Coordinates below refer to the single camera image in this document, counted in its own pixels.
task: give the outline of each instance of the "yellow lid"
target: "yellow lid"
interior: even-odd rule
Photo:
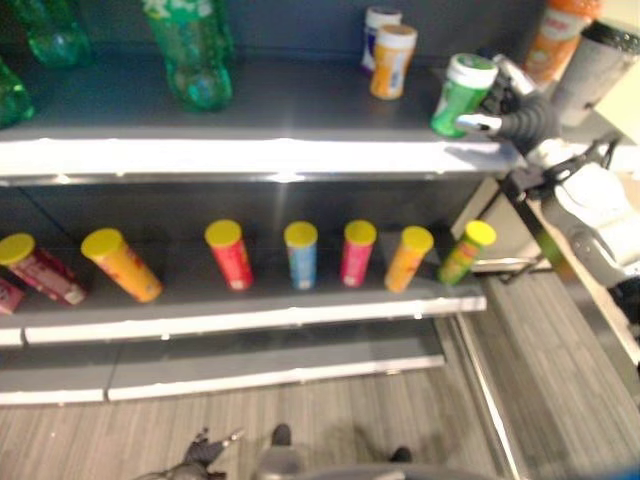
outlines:
[[[472,242],[486,247],[496,241],[498,234],[491,225],[481,220],[473,220],[467,223],[464,233]]]
[[[242,238],[242,229],[233,220],[218,220],[204,231],[204,239],[210,247],[230,247]]]
[[[28,233],[15,233],[0,241],[0,265],[8,267],[28,257],[36,246]]]
[[[101,258],[117,251],[124,242],[119,230],[101,228],[90,233],[82,241],[80,251],[87,258]]]
[[[402,231],[402,244],[424,254],[433,247],[433,235],[423,227],[407,227]]]
[[[355,245],[371,245],[376,241],[376,235],[376,227],[366,220],[353,220],[344,228],[344,238]]]
[[[287,247],[304,248],[318,241],[318,230],[309,222],[293,222],[284,229]]]

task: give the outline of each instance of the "gray floor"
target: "gray floor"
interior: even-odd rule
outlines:
[[[488,312],[469,317],[499,394],[516,458],[529,478],[640,462],[640,414],[595,337],[552,274],[504,287],[485,282]],[[395,446],[416,460],[505,475],[469,363],[445,319],[448,364],[210,395],[100,405],[0,409],[1,479],[129,479],[177,462],[203,425],[246,438],[217,467],[247,479],[270,430],[294,429],[310,467],[382,460]]]

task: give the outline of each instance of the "white lid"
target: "white lid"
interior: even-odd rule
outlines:
[[[364,17],[368,27],[378,29],[382,25],[399,25],[402,21],[402,12],[391,7],[369,7]]]
[[[376,33],[376,45],[403,50],[413,49],[418,31],[407,25],[383,25]]]
[[[447,69],[447,78],[469,88],[489,88],[497,75],[498,67],[491,60],[472,53],[457,53]]]

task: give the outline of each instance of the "red canister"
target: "red canister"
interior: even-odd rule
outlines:
[[[87,296],[73,272],[46,250],[36,247],[36,241],[28,233],[16,233],[0,241],[0,265],[56,302],[77,305]]]
[[[246,290],[253,283],[242,229],[233,220],[218,220],[207,227],[204,238],[231,290]]]
[[[340,278],[347,287],[364,282],[376,236],[376,227],[366,220],[354,220],[345,227]]]

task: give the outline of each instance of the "orange bottle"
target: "orange bottle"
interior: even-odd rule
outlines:
[[[539,85],[546,85],[571,58],[580,32],[602,10],[602,0],[549,0],[538,35],[529,49],[525,71]]]

